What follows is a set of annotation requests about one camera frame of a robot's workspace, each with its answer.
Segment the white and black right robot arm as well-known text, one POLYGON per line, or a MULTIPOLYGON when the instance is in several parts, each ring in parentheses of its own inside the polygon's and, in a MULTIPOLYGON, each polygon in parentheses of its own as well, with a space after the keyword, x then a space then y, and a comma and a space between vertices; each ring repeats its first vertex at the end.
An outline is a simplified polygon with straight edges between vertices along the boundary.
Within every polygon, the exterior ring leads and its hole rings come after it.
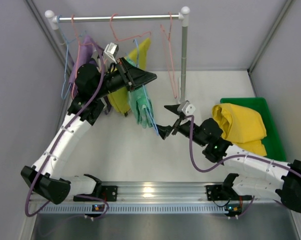
POLYGON ((244 150, 223 139, 212 118, 196 125, 194 106, 188 101, 164 108, 178 118, 173 125, 157 126, 160 137, 164 140, 177 133, 187 137, 190 160, 198 172, 224 166, 228 171, 221 185, 224 194, 271 199, 301 213, 301 161, 277 161, 244 150))

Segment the green tie-dye trousers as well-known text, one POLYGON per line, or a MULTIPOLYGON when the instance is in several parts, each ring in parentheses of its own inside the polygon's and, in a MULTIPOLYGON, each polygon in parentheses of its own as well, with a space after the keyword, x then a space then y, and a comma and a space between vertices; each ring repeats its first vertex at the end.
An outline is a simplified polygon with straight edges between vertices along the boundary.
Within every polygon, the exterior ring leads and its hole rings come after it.
POLYGON ((143 129, 153 127, 153 106, 144 85, 137 90, 128 92, 128 104, 138 125, 141 125, 143 129))

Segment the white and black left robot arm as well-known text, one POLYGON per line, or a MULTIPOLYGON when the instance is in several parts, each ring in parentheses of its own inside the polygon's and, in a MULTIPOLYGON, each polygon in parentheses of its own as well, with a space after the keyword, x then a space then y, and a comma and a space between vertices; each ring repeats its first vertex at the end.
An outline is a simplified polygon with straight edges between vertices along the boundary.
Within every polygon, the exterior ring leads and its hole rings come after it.
POLYGON ((101 99, 121 88, 132 92, 157 79, 155 73, 142 70, 120 58, 113 72, 98 70, 85 63, 77 70, 77 95, 52 142, 32 165, 24 166, 21 176, 33 192, 53 204, 68 197, 99 195, 101 181, 90 175, 62 178, 62 171, 81 137, 94 125, 103 111, 101 99))

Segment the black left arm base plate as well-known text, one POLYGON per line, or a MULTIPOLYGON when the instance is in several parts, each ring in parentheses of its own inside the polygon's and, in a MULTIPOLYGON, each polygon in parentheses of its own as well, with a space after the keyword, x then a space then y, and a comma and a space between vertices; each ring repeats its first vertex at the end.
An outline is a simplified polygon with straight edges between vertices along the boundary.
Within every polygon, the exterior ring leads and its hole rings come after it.
POLYGON ((116 202, 118 196, 118 187, 116 185, 98 185, 90 194, 78 194, 73 197, 74 202, 93 202, 106 201, 116 202))

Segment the blue hanger of green trousers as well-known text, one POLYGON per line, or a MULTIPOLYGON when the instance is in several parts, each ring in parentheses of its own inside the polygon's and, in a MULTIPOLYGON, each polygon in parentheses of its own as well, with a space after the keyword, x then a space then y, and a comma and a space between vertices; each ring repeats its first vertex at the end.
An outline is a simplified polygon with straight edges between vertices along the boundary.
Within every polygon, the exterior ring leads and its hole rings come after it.
MULTIPOLYGON (((135 48, 135 58, 133 58, 133 52, 129 54, 131 64, 139 69, 146 69, 146 58, 147 51, 150 46, 150 39, 145 39, 141 44, 138 43, 135 38, 133 42, 136 45, 135 48)), ((141 125, 143 129, 153 128, 155 134, 159 136, 159 130, 156 125, 154 111, 152 106, 152 101, 148 95, 148 91, 145 85, 138 88, 133 92, 128 93, 128 103, 130 109, 132 110, 135 120, 138 125, 141 125)))

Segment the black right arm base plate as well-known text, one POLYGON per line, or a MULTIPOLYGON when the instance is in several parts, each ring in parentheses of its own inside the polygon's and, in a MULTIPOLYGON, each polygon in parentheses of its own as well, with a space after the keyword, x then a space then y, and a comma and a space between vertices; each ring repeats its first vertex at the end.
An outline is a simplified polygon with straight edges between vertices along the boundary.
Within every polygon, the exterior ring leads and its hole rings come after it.
POLYGON ((208 201, 249 201, 253 198, 251 195, 238 195, 232 188, 223 188, 221 184, 207 185, 205 188, 208 201))

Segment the pink hanger of yellow trousers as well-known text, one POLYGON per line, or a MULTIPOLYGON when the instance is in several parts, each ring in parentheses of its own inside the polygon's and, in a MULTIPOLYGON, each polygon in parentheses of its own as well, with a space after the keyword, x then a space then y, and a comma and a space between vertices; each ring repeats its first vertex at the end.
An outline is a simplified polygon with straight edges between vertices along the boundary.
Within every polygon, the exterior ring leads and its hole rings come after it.
POLYGON ((173 51, 172 51, 172 44, 171 44, 171 34, 172 34, 172 27, 173 27, 173 16, 172 13, 169 12, 169 31, 165 30, 163 24, 160 25, 161 37, 162 37, 162 45, 166 63, 166 69, 168 72, 170 86, 172 90, 172 94, 174 99, 178 98, 178 85, 175 78, 175 67, 174 67, 174 58, 173 58, 173 51))

